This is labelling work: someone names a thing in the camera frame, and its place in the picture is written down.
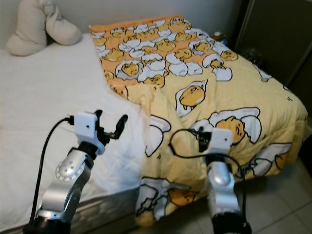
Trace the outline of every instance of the black cable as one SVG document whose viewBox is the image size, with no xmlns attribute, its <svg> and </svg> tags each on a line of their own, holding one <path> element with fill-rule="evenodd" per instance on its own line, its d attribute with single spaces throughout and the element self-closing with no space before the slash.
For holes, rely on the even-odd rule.
<svg viewBox="0 0 312 234">
<path fill-rule="evenodd" d="M 179 129 L 177 131 L 175 131 L 171 138 L 170 138 L 170 141 L 169 141 L 169 147 L 171 148 L 172 152 L 174 153 L 175 156 L 179 157 L 179 158 L 183 158 L 183 159 L 190 159 L 190 158 L 197 158 L 197 157 L 206 157 L 206 156 L 209 156 L 211 154 L 203 154 L 203 155 L 195 155 L 195 156 L 182 156 L 182 155 L 178 155 L 176 153 L 176 151 L 174 150 L 173 148 L 173 145 L 171 144 L 172 142 L 172 139 L 174 138 L 175 134 L 177 134 L 178 132 L 182 132 L 182 131 L 187 131 L 187 132 L 190 132 L 194 135 L 197 134 L 197 131 L 194 130 L 194 129 Z M 227 158 L 227 159 L 230 159 L 232 160 L 238 167 L 238 171 L 240 172 L 241 174 L 241 177 L 243 179 L 243 181 L 245 182 L 246 181 L 246 178 L 245 178 L 245 172 L 243 171 L 241 165 L 238 163 L 238 161 L 231 157 L 231 156 L 228 156 L 228 155 L 222 155 L 223 157 Z M 242 201 L 242 215 L 243 215 L 243 218 L 244 218 L 244 221 L 247 223 L 247 217 L 246 217 L 246 203 L 247 203 L 247 192 L 246 192 L 246 188 L 243 187 L 243 201 Z"/>
<path fill-rule="evenodd" d="M 34 201 L 33 201 L 33 208 L 31 210 L 29 224 L 31 224 L 34 221 L 35 214 L 36 214 L 39 186 L 40 186 L 40 180 L 41 180 L 41 174 L 42 174 L 42 168 L 43 168 L 44 154 L 45 154 L 45 150 L 47 148 L 49 139 L 50 139 L 53 131 L 57 128 L 57 126 L 59 126 L 62 122 L 69 121 L 69 120 L 70 119 L 67 117 L 67 118 L 63 118 L 59 122 L 57 122 L 54 125 L 54 127 L 51 129 L 47 139 L 45 140 L 45 143 L 44 143 L 44 146 L 43 146 L 43 149 L 42 149 L 42 152 L 41 152 L 40 165 L 39 165 L 39 171 L 38 171 L 38 177 L 37 177 L 37 183 L 36 183 L 36 189 L 35 189 L 35 195 L 34 195 Z"/>
</svg>

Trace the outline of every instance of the floor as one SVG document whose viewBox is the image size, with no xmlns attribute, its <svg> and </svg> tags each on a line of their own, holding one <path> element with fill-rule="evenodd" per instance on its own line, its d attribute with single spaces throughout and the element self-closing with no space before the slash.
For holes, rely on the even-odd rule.
<svg viewBox="0 0 312 234">
<path fill-rule="evenodd" d="M 278 175 L 247 181 L 246 187 L 247 219 L 253 234 L 312 234 L 312 178 L 300 160 Z M 235 190 L 240 198 L 242 184 Z M 100 228 L 91 233 L 120 233 L 117 229 Z M 181 208 L 151 228 L 124 234 L 213 234 L 207 200 Z"/>
</svg>

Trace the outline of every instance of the white wall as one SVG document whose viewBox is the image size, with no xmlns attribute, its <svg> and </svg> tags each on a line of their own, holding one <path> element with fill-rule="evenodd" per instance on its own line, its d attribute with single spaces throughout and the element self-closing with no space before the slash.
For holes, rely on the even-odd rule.
<svg viewBox="0 0 312 234">
<path fill-rule="evenodd" d="M 14 32 L 20 0 L 0 0 L 0 47 Z M 208 33 L 231 36 L 241 0 L 55 0 L 62 15 L 82 32 L 88 25 L 181 14 Z"/>
</svg>

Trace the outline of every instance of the blanket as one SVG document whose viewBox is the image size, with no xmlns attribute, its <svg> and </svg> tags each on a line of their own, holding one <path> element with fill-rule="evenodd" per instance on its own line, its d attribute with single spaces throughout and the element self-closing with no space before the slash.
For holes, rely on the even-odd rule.
<svg viewBox="0 0 312 234">
<path fill-rule="evenodd" d="M 237 181 L 277 174 L 295 161 L 306 127 L 301 101 L 276 79 L 193 27 L 183 16 L 90 27 L 107 83 L 150 116 L 136 206 L 141 226 L 206 196 L 203 158 L 169 147 L 182 128 L 233 133 Z M 198 154 L 187 132 L 172 139 L 184 156 Z"/>
</svg>

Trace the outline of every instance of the white bed sheet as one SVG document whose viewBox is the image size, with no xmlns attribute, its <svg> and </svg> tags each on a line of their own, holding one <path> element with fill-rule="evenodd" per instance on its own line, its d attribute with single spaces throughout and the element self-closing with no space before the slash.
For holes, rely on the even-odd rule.
<svg viewBox="0 0 312 234">
<path fill-rule="evenodd" d="M 4 50 L 0 55 L 0 232 L 28 222 L 42 146 L 67 114 L 102 109 L 100 123 L 107 131 L 115 130 L 123 114 L 129 116 L 120 139 L 97 157 L 81 201 L 139 185 L 148 119 L 138 105 L 110 90 L 91 36 L 73 46 L 52 44 L 29 57 Z M 63 123 L 46 151 L 39 202 L 72 146 L 77 146 L 73 127 Z"/>
</svg>

